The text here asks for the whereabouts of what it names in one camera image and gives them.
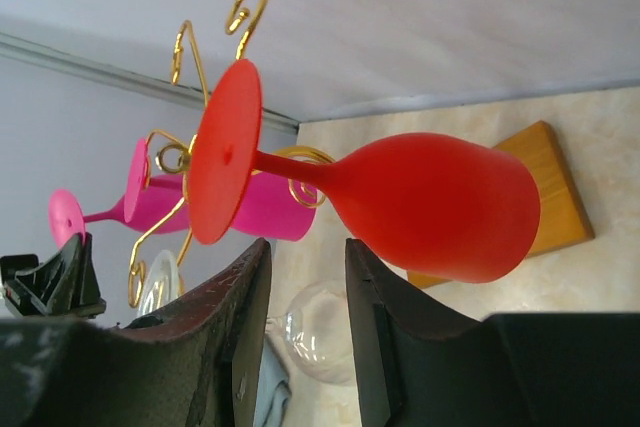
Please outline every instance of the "wine glass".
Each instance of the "wine glass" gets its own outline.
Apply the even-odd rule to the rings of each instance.
[[[124,218],[135,219],[153,215],[153,225],[182,197],[182,176],[169,175],[169,179],[165,179],[166,176],[149,178],[149,169],[147,141],[141,138],[136,143],[129,167],[127,188],[123,197]],[[161,205],[162,209],[159,211],[148,208],[142,211],[146,199],[153,200],[155,196],[162,199],[168,195],[175,199],[171,207]],[[290,187],[289,180],[284,177],[256,171],[248,180],[242,203],[237,206],[232,228],[257,237],[295,242],[304,237],[311,228],[316,209],[309,206],[315,205],[317,200],[313,187],[302,189],[299,182]],[[186,215],[183,216],[183,220],[186,229]]]
[[[164,182],[173,182],[178,187],[181,185],[177,175],[159,175],[157,178]],[[76,197],[68,190],[58,189],[49,198],[49,228],[58,248],[62,248],[74,234],[80,233],[84,238],[86,224],[90,222],[114,220],[130,229],[146,232],[171,210],[181,196],[182,192],[175,192],[163,186],[150,186],[140,196],[135,215],[126,221],[124,196],[107,211],[84,215]],[[177,232],[186,229],[188,225],[189,216],[187,207],[184,206],[169,222],[156,230],[156,234]]]
[[[176,300],[184,291],[182,278],[178,272],[178,262],[170,250],[161,251],[144,279],[138,317]]]
[[[309,377],[336,385],[355,382],[344,281],[307,286],[294,297],[284,315],[267,319],[266,330],[284,340],[293,362]]]
[[[190,225],[219,240],[257,169],[313,185],[347,229],[397,267],[463,282],[491,282],[527,255],[540,197],[516,157],[451,136],[417,132],[367,144],[331,164],[258,150],[262,88],[236,61],[209,101],[188,162]]]

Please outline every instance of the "black object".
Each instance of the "black object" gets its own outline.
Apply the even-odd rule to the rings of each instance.
[[[470,319],[346,247],[363,427],[640,425],[640,314]]]
[[[0,424],[252,427],[270,289],[261,239],[124,329],[0,321]]]
[[[40,264],[35,254],[0,258],[5,304],[16,317],[75,315],[95,318],[107,303],[91,259],[91,234],[82,242],[72,236],[48,261]]]

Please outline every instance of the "marble surface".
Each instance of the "marble surface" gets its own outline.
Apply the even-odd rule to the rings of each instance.
[[[538,120],[558,134],[596,239],[528,259],[490,284],[451,282],[430,288],[429,294],[478,319],[496,311],[640,310],[638,88],[304,124],[298,143],[336,158],[375,139],[411,131],[494,145]],[[344,278],[347,237],[326,202],[301,242],[277,244],[271,314],[284,313],[311,282]],[[283,352],[282,342],[276,344]],[[360,425],[355,387],[322,385],[288,367],[293,399],[284,425]]]

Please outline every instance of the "wooden board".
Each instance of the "wooden board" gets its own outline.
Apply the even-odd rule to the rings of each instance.
[[[540,227],[529,257],[595,237],[567,161],[549,124],[536,122],[495,148],[518,157],[533,175],[540,191]],[[409,272],[409,282],[424,289],[448,281]]]

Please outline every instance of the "gray fabric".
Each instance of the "gray fabric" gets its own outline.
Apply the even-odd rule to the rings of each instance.
[[[268,340],[265,340],[260,363],[258,399],[253,427],[279,427],[291,398],[289,376]]]

